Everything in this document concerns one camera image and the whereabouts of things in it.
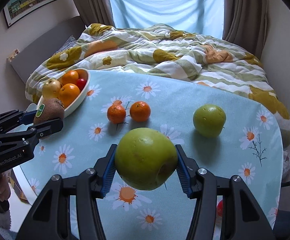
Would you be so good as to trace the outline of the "person's left hand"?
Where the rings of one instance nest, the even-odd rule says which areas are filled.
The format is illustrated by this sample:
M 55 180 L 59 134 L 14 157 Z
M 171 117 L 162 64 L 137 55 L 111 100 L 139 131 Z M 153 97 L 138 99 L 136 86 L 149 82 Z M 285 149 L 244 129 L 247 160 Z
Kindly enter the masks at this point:
M 0 174 L 0 201 L 5 201 L 10 198 L 11 191 L 8 184 L 8 178 L 5 173 Z

